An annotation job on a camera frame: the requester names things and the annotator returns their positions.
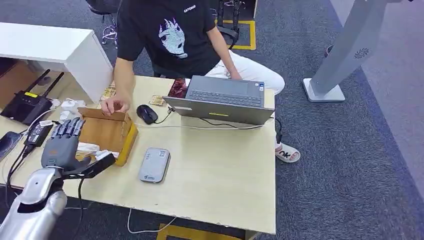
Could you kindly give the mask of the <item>person's right hand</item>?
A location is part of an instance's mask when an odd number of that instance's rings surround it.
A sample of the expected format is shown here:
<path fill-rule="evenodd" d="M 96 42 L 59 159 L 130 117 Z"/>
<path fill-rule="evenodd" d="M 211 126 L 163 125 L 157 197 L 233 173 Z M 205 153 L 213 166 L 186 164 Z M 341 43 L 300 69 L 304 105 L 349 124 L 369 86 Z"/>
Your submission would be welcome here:
<path fill-rule="evenodd" d="M 126 96 L 114 95 L 100 102 L 102 112 L 111 116 L 115 112 L 126 113 L 131 107 L 131 99 Z"/>

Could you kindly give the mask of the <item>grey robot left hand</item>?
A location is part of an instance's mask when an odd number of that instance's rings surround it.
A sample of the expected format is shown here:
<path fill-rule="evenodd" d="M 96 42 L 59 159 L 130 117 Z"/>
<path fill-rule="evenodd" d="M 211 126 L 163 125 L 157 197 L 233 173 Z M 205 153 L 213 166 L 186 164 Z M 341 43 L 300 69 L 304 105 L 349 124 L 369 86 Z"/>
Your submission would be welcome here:
<path fill-rule="evenodd" d="M 81 161 L 76 159 L 84 123 L 81 117 L 75 117 L 53 128 L 41 156 L 40 163 L 43 168 L 56 167 L 64 171 L 74 171 L 89 165 L 91 156 L 86 156 Z"/>

